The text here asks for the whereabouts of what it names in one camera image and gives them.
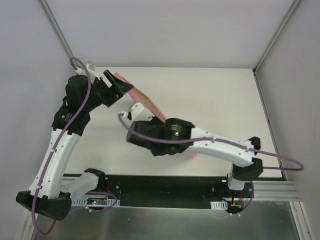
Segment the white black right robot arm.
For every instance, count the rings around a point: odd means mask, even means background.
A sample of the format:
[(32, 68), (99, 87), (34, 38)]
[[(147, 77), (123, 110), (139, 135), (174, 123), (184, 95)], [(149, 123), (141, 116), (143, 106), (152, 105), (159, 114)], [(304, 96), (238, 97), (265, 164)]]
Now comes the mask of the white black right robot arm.
[(255, 153), (261, 148), (260, 138), (231, 139), (179, 118), (134, 121), (128, 127), (126, 141), (150, 150), (155, 157), (192, 153), (230, 162), (225, 192), (233, 198), (242, 193), (246, 182), (263, 172), (262, 160)]

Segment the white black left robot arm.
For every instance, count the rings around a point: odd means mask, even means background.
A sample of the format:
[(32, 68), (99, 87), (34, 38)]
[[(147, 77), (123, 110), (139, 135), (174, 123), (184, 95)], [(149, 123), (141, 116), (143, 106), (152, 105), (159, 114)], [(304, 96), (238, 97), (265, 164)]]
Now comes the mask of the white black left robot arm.
[(110, 86), (97, 76), (89, 79), (78, 74), (68, 79), (66, 95), (54, 115), (49, 146), (40, 169), (29, 189), (16, 196), (16, 202), (33, 214), (62, 221), (74, 201), (90, 191), (99, 195), (106, 190), (105, 173), (93, 168), (86, 169), (71, 183), (61, 185), (72, 152), (91, 120), (91, 111), (101, 105), (109, 108), (134, 88), (109, 70), (103, 74)]

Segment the pink wooden picture frame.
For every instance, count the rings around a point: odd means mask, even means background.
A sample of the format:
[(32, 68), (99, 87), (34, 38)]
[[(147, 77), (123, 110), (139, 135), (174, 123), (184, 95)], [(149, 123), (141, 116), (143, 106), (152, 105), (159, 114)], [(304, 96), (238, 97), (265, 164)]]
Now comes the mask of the pink wooden picture frame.
[[(133, 83), (129, 82), (126, 78), (124, 78), (121, 74), (116, 72), (115, 77), (120, 79), (121, 81), (133, 85)], [(137, 87), (134, 87), (132, 90), (128, 92), (129, 96), (135, 101), (141, 103), (145, 108), (154, 113), (162, 122), (164, 122), (167, 117), (165, 114), (158, 108), (158, 106), (149, 98), (145, 93), (139, 90)], [(183, 153), (184, 155), (195, 158), (197, 156), (196, 153)]]

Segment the brown cardboard backing board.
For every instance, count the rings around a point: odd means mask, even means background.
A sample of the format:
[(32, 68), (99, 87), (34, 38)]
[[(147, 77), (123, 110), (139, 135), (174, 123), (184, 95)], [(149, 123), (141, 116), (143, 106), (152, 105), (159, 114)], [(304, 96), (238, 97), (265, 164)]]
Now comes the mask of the brown cardboard backing board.
[(131, 98), (136, 101), (142, 103), (147, 109), (149, 109), (153, 114), (155, 114), (162, 122), (164, 122), (167, 118), (163, 114), (163, 112), (158, 108), (158, 106), (141, 90), (134, 87), (129, 93)]

